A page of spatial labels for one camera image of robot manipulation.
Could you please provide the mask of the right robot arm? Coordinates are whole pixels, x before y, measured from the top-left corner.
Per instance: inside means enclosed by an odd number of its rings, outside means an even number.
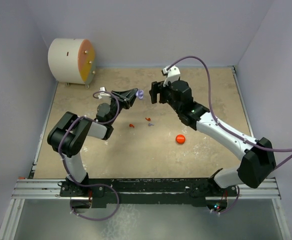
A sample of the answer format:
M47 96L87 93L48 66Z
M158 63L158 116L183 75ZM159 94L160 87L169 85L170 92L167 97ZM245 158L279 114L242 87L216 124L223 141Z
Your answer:
M214 120L207 107L194 101L187 82L177 80L165 85L163 81L154 81L149 94L152 104L169 104L184 125L213 138L240 160L239 166L221 168L211 176L212 181L208 183L208 190L212 195L219 196L226 188L240 184L256 189L275 169L274 153L264 150L272 147L267 138L255 139L229 125L225 127L239 137L222 129L218 125L220 120Z

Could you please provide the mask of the purple earbud charging case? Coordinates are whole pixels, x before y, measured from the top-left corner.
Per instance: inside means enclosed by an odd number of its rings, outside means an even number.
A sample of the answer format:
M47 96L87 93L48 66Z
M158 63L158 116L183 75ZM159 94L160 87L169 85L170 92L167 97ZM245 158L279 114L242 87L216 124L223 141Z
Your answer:
M138 99L142 100L144 98L144 91L142 89L138 89L135 95Z

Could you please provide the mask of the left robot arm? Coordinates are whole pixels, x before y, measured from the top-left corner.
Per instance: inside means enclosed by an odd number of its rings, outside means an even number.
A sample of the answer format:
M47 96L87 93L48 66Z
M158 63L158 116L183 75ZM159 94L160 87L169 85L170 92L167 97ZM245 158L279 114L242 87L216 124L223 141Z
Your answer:
M86 138L108 140L120 112L132 107L138 96L138 88L107 91L101 87L93 93L95 99L103 101L98 105L94 119L67 111L48 134L47 143L60 155L66 178L72 182L71 190L77 196L84 196L89 191L88 173L80 154Z

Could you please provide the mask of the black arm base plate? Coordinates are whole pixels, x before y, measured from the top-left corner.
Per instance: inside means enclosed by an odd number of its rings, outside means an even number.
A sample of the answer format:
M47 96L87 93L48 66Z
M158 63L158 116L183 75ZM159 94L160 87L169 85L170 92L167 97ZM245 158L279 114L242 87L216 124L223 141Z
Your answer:
M207 177L89 178L87 187L65 179L57 185L61 197L91 202L92 208L105 208L108 204L117 203L212 207L214 200L226 207L226 198L237 195L235 186L222 189Z

